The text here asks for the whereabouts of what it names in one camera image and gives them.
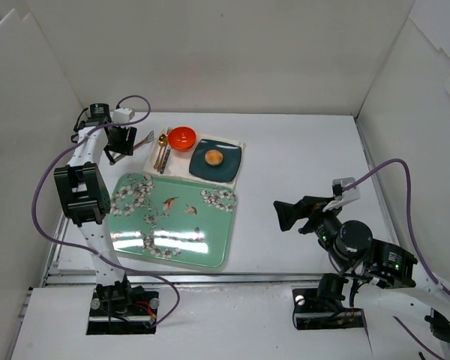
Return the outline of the silver metal tongs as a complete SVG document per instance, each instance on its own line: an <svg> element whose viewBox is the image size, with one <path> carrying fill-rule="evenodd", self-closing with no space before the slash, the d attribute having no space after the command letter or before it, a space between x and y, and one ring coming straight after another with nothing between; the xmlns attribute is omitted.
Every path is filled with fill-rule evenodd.
<svg viewBox="0 0 450 360"><path fill-rule="evenodd" d="M142 146L151 143L154 140L154 138L155 138L155 132L152 130L147 134L147 136L144 139L140 140L133 146L133 151L135 152L137 149L141 148ZM114 157L112 160L109 161L109 164L112 166L126 157L129 157L129 154L117 155L116 157Z"/></svg>

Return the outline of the round bread bun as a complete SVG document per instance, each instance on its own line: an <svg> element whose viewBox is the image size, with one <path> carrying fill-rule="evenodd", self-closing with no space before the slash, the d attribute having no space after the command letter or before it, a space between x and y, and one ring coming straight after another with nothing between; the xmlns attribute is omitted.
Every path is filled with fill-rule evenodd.
<svg viewBox="0 0 450 360"><path fill-rule="evenodd" d="M205 153L205 162L212 167L222 164L223 159L223 154L216 149L208 150Z"/></svg>

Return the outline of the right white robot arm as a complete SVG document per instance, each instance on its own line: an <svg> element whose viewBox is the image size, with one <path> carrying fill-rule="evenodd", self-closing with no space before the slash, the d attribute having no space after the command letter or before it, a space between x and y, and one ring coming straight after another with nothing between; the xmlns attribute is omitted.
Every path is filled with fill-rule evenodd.
<svg viewBox="0 0 450 360"><path fill-rule="evenodd" d="M302 235L314 234L338 267L325 273L317 288L296 289L292 320L322 329L349 319L353 311L381 308L395 317L409 316L430 326L432 335L450 343L450 294L434 283L425 267L404 248L374 238L359 220L342 222L332 199L304 196L297 203L275 201L280 230L304 219Z"/></svg>

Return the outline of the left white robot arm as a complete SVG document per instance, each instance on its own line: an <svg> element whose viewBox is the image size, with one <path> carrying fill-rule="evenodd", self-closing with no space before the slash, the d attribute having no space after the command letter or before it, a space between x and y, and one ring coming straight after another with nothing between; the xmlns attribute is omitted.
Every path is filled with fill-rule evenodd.
<svg viewBox="0 0 450 360"><path fill-rule="evenodd" d="M93 103L88 111L89 117L76 127L79 146L67 165L54 170L53 177L64 215L93 250L97 297L111 302L125 299L130 285L113 250L108 225L112 200L98 163L102 154L112 163L116 162L114 154L131 156L137 129L113 123L110 107L105 103Z"/></svg>

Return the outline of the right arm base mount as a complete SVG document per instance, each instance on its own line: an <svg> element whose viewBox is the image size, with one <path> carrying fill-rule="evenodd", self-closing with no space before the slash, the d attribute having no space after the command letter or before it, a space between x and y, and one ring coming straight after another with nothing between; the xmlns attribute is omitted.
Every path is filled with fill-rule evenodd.
<svg viewBox="0 0 450 360"><path fill-rule="evenodd" d="M298 331L365 329L361 309L345 305L342 294L348 280L324 274L317 287L292 289L292 324Z"/></svg>

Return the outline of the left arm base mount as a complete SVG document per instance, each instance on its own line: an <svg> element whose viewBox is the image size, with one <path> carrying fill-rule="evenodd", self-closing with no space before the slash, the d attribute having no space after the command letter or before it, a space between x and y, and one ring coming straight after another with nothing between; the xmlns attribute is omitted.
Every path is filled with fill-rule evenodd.
<svg viewBox="0 0 450 360"><path fill-rule="evenodd" d="M153 335L159 292L117 283L96 286L90 301L87 335Z"/></svg>

